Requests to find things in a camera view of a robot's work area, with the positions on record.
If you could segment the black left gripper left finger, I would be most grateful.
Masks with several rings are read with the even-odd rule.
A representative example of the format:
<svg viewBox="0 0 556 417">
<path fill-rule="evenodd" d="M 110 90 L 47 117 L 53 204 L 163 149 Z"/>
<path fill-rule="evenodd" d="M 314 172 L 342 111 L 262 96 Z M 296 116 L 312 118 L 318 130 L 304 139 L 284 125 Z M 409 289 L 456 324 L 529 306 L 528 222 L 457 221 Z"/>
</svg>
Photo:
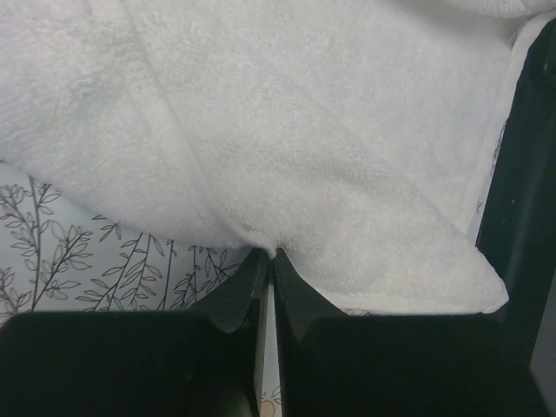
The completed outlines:
<svg viewBox="0 0 556 417">
<path fill-rule="evenodd" d="M 1 329 L 4 416 L 256 416 L 268 256 L 183 311 L 18 314 Z"/>
</svg>

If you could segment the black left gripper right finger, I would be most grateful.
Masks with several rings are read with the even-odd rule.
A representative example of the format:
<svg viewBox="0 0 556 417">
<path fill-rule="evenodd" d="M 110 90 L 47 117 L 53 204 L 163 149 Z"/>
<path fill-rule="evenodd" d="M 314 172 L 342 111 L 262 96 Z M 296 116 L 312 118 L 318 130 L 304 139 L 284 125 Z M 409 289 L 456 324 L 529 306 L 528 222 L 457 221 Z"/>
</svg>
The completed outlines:
<svg viewBox="0 0 556 417">
<path fill-rule="evenodd" d="M 272 260 L 287 416 L 547 416 L 505 329 L 471 315 L 346 314 Z"/>
</svg>

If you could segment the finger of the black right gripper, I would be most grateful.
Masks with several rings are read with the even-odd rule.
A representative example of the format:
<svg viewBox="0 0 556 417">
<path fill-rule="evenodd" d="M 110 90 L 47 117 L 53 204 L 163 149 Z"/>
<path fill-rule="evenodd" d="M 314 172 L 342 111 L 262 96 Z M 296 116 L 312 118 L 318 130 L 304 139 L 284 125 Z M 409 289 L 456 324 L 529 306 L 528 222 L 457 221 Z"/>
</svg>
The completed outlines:
<svg viewBox="0 0 556 417">
<path fill-rule="evenodd" d="M 530 364 L 555 274 L 555 22 L 526 52 L 477 246 L 506 284 L 504 350 Z"/>
</svg>

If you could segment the white towel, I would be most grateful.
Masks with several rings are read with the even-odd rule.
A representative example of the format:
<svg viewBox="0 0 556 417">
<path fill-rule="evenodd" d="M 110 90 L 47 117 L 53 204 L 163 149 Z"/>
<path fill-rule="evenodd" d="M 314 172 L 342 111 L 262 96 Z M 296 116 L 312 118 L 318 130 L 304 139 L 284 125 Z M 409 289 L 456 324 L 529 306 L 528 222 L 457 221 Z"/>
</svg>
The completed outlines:
<svg viewBox="0 0 556 417">
<path fill-rule="evenodd" d="M 4 1 L 1 156 L 336 307 L 491 314 L 467 231 L 552 1 Z"/>
</svg>

